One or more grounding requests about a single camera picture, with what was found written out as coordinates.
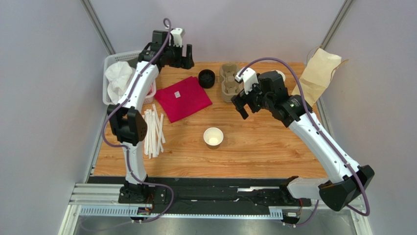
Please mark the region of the stack of black cup lids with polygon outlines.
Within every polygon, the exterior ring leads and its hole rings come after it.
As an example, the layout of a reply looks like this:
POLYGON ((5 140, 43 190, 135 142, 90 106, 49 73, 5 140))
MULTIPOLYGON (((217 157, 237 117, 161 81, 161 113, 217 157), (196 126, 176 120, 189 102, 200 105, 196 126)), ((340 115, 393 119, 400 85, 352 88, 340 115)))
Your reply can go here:
POLYGON ((212 70, 201 70, 198 74, 198 82, 202 88, 209 89, 214 86, 215 73, 212 70))

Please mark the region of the brown paper coffee cup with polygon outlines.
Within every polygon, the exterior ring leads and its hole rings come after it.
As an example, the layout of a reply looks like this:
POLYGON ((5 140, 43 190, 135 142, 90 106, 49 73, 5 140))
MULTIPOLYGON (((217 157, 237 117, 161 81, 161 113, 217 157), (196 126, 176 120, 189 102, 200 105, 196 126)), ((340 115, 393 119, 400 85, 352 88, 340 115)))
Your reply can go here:
POLYGON ((219 128, 210 127, 204 132, 203 139, 209 149, 215 150, 223 142, 224 134, 219 128))

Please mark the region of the stack of paper cups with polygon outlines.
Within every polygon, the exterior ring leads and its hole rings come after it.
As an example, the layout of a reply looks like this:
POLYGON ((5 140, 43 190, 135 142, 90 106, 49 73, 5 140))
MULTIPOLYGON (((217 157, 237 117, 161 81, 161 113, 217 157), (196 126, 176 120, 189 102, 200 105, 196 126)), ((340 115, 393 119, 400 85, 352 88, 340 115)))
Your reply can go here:
POLYGON ((284 74, 283 72, 279 71, 279 70, 276 70, 276 72, 277 72, 278 74, 280 74, 280 75, 281 75, 282 80, 283 80, 283 82, 284 82, 284 81, 286 80, 286 76, 285 76, 285 74, 284 74))

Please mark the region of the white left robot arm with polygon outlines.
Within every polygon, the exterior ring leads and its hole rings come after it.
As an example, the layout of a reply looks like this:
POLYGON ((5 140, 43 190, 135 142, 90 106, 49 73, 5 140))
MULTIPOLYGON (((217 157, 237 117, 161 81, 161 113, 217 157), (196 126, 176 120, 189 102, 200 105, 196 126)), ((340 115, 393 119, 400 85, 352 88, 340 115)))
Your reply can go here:
POLYGON ((139 53, 132 81, 116 105, 107 108, 112 133, 123 148, 126 177, 119 191, 119 203, 142 204, 150 199, 150 184, 143 162, 142 142, 148 125, 141 115, 149 89, 164 66, 190 69, 194 66, 192 45, 183 54, 185 30, 153 31, 152 41, 139 53))

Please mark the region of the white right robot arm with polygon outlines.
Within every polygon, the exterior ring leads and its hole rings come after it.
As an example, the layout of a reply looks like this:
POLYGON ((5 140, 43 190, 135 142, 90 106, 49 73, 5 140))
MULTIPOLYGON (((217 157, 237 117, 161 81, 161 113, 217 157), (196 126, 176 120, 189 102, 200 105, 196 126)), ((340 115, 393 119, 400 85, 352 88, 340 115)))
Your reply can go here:
POLYGON ((257 74, 252 69, 239 71, 235 80, 243 89, 232 98, 243 119, 261 109, 295 133, 319 160, 327 177, 313 179, 298 176, 288 178, 279 188, 285 203, 297 199, 323 201, 330 209, 340 211, 366 189, 375 172, 369 165, 361 166, 346 154, 335 140, 328 137, 309 104, 300 95, 290 95, 285 86, 285 75, 272 70, 257 74))

